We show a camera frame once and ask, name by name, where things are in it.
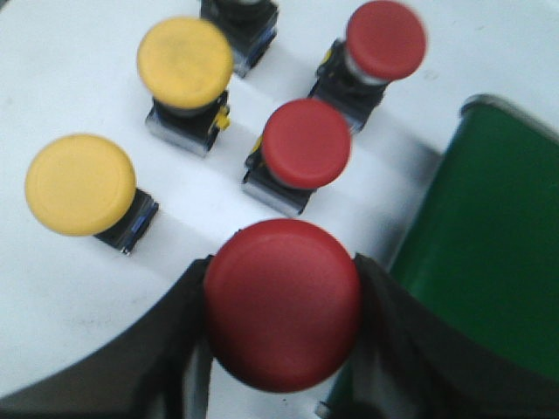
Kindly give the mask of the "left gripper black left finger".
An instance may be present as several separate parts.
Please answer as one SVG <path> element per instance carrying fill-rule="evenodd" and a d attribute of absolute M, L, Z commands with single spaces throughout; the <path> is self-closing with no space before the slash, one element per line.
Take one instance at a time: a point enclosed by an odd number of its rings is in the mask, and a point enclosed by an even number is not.
<path fill-rule="evenodd" d="M 1 399 L 3 418 L 204 418 L 212 356 L 204 274 L 195 260 L 125 332 L 62 371 Z"/>

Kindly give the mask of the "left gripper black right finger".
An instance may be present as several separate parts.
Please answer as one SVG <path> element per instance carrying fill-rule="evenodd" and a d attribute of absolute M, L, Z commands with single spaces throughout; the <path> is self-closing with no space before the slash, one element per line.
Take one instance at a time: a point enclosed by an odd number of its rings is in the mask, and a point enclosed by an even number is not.
<path fill-rule="evenodd" d="M 448 326 L 372 258 L 354 258 L 362 325 L 327 418 L 556 418 L 558 384 Z"/>

